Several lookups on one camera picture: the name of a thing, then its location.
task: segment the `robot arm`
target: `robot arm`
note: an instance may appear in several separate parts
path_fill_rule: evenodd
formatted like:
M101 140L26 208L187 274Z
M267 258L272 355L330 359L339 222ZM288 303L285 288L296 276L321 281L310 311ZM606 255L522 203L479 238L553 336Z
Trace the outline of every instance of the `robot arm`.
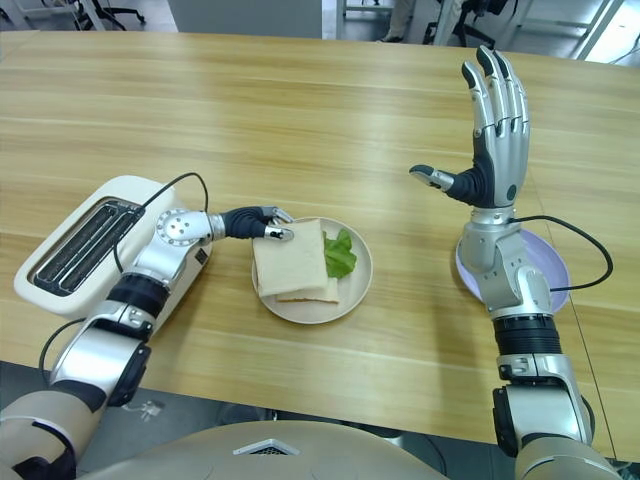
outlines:
M227 236L293 238L291 230L270 225L272 221L292 218L277 207L212 215L184 209L163 213L149 244L57 359L49 389L21 397L2 411L2 478L14 473L16 478L74 478L76 459L104 409L133 397L151 354L146 343L159 327L156 319L187 256Z
M462 74L474 109L473 167L460 174L416 165L410 173L473 207L458 253L473 274L493 321L498 372L498 444L518 456L517 478L619 478L590 448L593 417L562 353L544 275L527 259L513 205L524 182L529 146L527 97L509 61L480 47L480 71Z

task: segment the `black cable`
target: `black cable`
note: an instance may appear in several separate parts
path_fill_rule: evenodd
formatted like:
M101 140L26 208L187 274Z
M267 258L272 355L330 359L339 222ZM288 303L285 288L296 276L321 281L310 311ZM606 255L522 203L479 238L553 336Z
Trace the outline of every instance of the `black cable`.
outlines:
M85 320L84 318L79 318L77 320L71 320L70 322L65 323L60 328L58 328L55 332L53 332L49 337L49 339L44 343L44 346L42 347L42 351L40 352L40 359L38 360L38 370L40 370L40 375L42 376L42 380L44 381L45 387L49 387L49 380L47 379L47 376L44 374L44 361L47 356L47 351L51 346L51 343L56 339L58 335L60 335L60 333L62 333L67 328L69 328L71 325L84 322L84 320Z
M431 440L429 435L425 434L425 435L423 435L423 437L427 442L429 442L429 444L433 447L433 449L438 454L438 458L440 460L440 466L441 466L440 473L443 474L446 477L447 476L447 461L444 459L444 455L442 454L442 450L440 450L440 448L436 445L436 442Z
M561 220L559 218L552 217L552 216L549 216L549 215L532 215L530 217L512 218L511 220L509 220L509 223L528 222L530 220L548 220L550 222L555 222L555 223L557 223L559 225L562 225L565 228L568 228L572 232L577 233L581 237L586 238L587 240L589 240L589 242L591 242L591 244L593 244L598 250L600 250L600 253L602 253L602 256L604 257L605 261L607 262L607 271L600 278L598 278L597 280L594 280L593 282L589 282L589 283L583 283L581 285L571 285L571 286L568 286L568 287L552 288L552 289L550 289L552 292L564 292L564 291L567 291L567 290L580 290L582 288L593 287L594 285L598 285L599 283L604 282L613 273L613 260L611 259L611 255L609 254L607 249L604 247L604 245L602 245L599 241L597 241L595 238L593 238L591 235L589 235L584 230L581 230L578 227L576 227L574 225L571 225L569 222L565 222L564 220Z
M183 173L182 175L174 178L169 183L167 183L162 188L160 188L156 193L151 195L147 199L146 202L144 202L142 205L140 205L138 208L136 208L136 210L133 213L133 217L130 220L130 223L133 222L134 220L138 220L144 214L144 209L147 208L151 204L151 202L153 202L155 199L157 199L160 195L162 195L164 192L166 192L169 188L173 187L176 183L178 183L181 180L184 180L187 177L196 177L198 180L200 180L200 184L202 185L202 189L204 190L204 211L206 212L207 210L209 210L209 190L207 190L207 185L204 183L204 180L202 179L202 177L199 174L197 174L196 172L189 172L189 173ZM120 242L120 240L122 240L124 235L125 234L122 234L121 236L116 238L115 242L113 243L113 247L112 247L113 259L115 260L116 267L118 267L118 271L120 273L124 272L124 269L122 268L122 264L120 263L120 258L118 257L118 249L117 249L117 247L118 247L118 243Z

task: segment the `green lettuce leaf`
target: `green lettuce leaf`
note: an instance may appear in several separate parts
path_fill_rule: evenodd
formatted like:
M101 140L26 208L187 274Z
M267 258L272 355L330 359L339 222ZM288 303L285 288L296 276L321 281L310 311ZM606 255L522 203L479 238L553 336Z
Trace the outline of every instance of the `green lettuce leaf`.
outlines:
M327 263L327 274L330 277L342 278L349 275L356 268L356 257L351 253L351 235L344 228L338 233L338 238L331 240L324 235L324 259Z

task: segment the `bread slice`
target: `bread slice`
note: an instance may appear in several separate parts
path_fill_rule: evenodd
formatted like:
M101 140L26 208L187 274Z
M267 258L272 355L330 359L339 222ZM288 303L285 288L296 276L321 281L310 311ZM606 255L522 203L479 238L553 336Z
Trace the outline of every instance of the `bread slice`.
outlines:
M325 288L329 281L320 220L291 223L287 228L294 233L293 240L288 242L266 238L253 241L261 297Z
M324 288L305 288L295 292L280 293L276 295L279 302L304 302L307 300L318 300L327 303L340 303L338 296L338 279L329 278L329 283Z

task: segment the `wooden table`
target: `wooden table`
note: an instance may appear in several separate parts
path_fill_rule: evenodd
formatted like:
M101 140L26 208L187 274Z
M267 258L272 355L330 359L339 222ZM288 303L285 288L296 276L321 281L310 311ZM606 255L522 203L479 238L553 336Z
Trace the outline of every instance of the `wooden table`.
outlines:
M168 181L196 170L213 210L275 203L353 226L375 278L348 317L288 323L253 294L249 243L224 240L152 340L144 386L495 441L493 330L452 266L469 208L407 174L422 162L469 166L459 68L473 51L152 33L23 40L0 66L0 358L35 365L62 323L18 298L12 278L71 210L118 175ZM598 417L595 446L638 460L640 74L510 57L533 118L518 213L573 221L617 262L610 282L573 295L556 320ZM198 208L194 185L178 190ZM600 273L579 237L531 228L555 242L575 281Z

